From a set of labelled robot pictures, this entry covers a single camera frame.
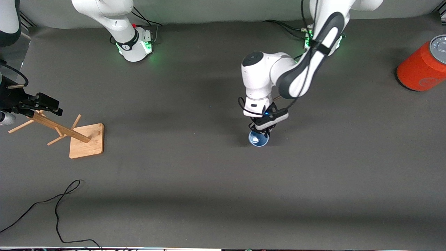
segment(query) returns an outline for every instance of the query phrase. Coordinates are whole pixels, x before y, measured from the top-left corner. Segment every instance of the orange cylinder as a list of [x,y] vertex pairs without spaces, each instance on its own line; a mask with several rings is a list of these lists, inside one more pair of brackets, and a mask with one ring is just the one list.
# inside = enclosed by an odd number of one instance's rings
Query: orange cylinder
[[396,76],[414,91],[426,91],[446,80],[446,35],[426,42],[402,62]]

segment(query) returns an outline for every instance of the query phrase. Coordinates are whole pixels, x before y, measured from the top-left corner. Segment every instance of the wooden stand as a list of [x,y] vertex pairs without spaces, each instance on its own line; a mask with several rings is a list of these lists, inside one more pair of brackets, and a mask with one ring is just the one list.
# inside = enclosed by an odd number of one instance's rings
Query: wooden stand
[[58,138],[47,144],[48,146],[56,143],[66,136],[71,137],[70,159],[98,155],[104,152],[104,125],[95,124],[76,128],[76,125],[81,119],[80,114],[74,121],[71,129],[68,129],[63,125],[50,120],[43,114],[43,111],[34,112],[34,116],[29,117],[28,119],[30,120],[10,130],[9,133],[11,134],[24,128],[25,126],[32,124],[33,122],[37,122],[53,130],[56,130],[59,134]]

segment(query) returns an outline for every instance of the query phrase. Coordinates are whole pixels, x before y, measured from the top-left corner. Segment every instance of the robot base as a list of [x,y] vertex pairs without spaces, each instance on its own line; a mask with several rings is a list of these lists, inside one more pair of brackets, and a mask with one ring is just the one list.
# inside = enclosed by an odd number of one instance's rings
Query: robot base
[[143,60],[147,55],[152,53],[152,34],[150,30],[145,30],[141,27],[136,27],[138,32],[138,42],[132,47],[131,50],[123,50],[118,47],[119,53],[124,56],[127,61],[138,62]]

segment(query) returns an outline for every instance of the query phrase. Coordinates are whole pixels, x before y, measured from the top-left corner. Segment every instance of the metal can lid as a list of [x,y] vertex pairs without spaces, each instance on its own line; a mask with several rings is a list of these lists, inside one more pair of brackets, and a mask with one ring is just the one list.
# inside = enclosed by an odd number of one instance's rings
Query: metal can lid
[[429,50],[434,58],[446,64],[446,35],[434,37],[430,41]]

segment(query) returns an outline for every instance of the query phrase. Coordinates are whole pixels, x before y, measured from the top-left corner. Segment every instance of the gray tabletop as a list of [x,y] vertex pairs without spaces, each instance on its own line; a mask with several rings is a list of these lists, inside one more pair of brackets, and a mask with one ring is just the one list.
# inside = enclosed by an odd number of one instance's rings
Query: gray tabletop
[[[103,246],[446,249],[446,85],[400,86],[394,70],[442,32],[437,14],[352,20],[346,39],[263,148],[248,142],[240,63],[298,55],[270,23],[165,25],[154,54],[126,62],[106,29],[39,28],[28,93],[60,100],[71,125],[105,124],[105,152],[68,158],[41,125],[0,133],[1,228],[33,202],[85,183],[60,205],[66,240]],[[280,100],[285,106],[289,101]],[[60,246],[54,203],[0,235]],[[92,246],[92,243],[80,245]]]

